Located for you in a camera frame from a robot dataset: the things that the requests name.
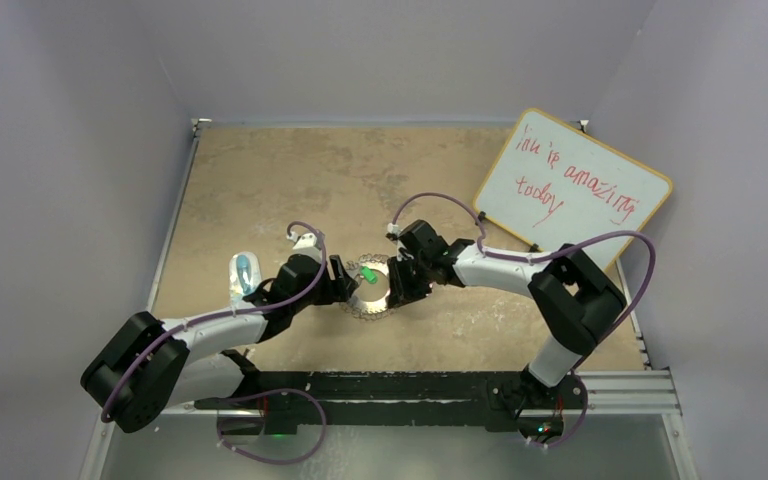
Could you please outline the silver disc with keyrings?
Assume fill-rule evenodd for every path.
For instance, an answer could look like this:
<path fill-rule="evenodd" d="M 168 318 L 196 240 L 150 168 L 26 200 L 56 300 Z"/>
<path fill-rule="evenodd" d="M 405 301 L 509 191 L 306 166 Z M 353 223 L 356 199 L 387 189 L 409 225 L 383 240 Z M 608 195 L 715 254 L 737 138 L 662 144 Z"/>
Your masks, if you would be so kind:
<path fill-rule="evenodd" d="M 356 281 L 357 288 L 349 299 L 341 304 L 344 312 L 364 321 L 380 320 L 394 312 L 388 306 L 391 293 L 388 259 L 389 257 L 384 254 L 367 253 L 346 263 L 346 272 L 352 280 Z M 360 277 L 361 266 L 368 266 L 377 271 L 379 275 L 377 284 L 369 284 Z"/>

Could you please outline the key with green tag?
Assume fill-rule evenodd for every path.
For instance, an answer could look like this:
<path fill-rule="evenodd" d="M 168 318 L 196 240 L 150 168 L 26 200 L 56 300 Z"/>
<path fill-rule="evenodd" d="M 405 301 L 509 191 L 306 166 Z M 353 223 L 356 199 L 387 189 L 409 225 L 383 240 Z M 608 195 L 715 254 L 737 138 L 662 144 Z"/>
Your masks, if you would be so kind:
<path fill-rule="evenodd" d="M 379 281 L 379 275 L 377 271 L 368 266 L 361 266 L 359 269 L 360 277 L 369 284 L 377 284 Z"/>

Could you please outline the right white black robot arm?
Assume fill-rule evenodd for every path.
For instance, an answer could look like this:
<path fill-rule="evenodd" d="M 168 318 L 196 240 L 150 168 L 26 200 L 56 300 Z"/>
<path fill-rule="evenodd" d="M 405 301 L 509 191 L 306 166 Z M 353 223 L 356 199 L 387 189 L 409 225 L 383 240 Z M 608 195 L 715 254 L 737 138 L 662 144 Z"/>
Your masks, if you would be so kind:
<path fill-rule="evenodd" d="M 536 407 L 559 396 L 561 381 L 595 350 L 627 306 L 620 289 L 581 250 L 539 260 L 480 249 L 473 240 L 448 243 L 424 220 L 406 228 L 391 224 L 386 236 L 397 246 L 387 261 L 390 309 L 426 298 L 435 285 L 490 288 L 535 302 L 549 336 L 520 378 L 524 399 Z"/>

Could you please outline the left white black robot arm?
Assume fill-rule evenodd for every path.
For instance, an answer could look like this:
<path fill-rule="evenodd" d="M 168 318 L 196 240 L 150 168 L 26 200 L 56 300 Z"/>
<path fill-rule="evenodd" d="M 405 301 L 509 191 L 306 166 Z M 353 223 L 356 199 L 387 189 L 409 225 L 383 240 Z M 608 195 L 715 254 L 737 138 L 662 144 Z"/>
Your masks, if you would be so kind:
<path fill-rule="evenodd" d="M 244 409 L 257 399 L 256 369 L 238 347 L 270 340 L 305 308 L 347 302 L 359 283 L 339 256 L 294 253 L 271 277 L 257 256 L 229 262 L 230 304 L 194 317 L 130 316 L 90 362 L 80 385 L 101 419 L 133 433 L 168 406 L 220 398 Z"/>

